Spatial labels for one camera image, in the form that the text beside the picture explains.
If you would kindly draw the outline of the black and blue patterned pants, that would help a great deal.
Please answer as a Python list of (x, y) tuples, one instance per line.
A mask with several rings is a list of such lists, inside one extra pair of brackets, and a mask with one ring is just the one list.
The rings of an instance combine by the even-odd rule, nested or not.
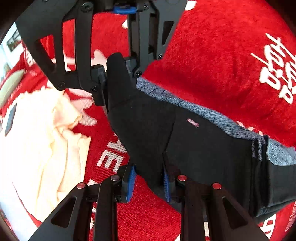
[(137, 173), (164, 197), (170, 169), (220, 183), (258, 221), (295, 201), (295, 149), (140, 79), (123, 56), (107, 59), (108, 119)]

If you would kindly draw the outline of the beige cushion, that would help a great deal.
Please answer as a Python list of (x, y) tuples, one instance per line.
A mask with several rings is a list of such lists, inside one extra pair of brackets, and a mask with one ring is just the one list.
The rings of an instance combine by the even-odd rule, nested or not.
[(25, 73), (25, 69), (21, 69), (21, 70), (15, 71), (6, 79), (6, 81), (1, 87), (0, 108), (2, 108), (4, 104), (8, 101), (10, 95), (13, 93), (13, 91), (16, 89), (16, 87), (22, 80), (24, 73)]

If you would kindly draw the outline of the cream white cloth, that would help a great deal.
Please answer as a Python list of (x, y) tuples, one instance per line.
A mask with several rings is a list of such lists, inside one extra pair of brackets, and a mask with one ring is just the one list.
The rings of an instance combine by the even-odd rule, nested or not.
[(84, 180), (91, 138), (74, 133), (92, 99), (83, 90), (43, 87), (20, 94), (1, 134), (1, 206), (19, 240), (28, 240), (71, 189)]

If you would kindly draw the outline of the red bedspread with white characters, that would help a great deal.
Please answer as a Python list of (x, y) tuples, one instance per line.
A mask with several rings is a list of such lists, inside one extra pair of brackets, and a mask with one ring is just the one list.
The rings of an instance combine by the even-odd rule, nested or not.
[[(16, 20), (34, 1), (1, 1), (1, 87), (20, 61), (34, 63)], [(186, 1), (164, 56), (176, 77), (168, 86), (144, 79), (184, 101), (295, 149), (295, 1)], [(1, 108), (1, 134), (25, 75)], [(42, 86), (54, 88), (48, 80)], [(83, 90), (92, 99), (91, 90)], [(28, 240), (295, 240), (295, 201), (258, 221), (220, 183), (182, 174), (182, 202), (152, 191), (101, 106), (74, 133), (91, 138), (84, 180), (77, 183)], [(134, 165), (133, 196), (117, 203), (121, 166)], [(19, 240), (1, 206), (1, 240)]]

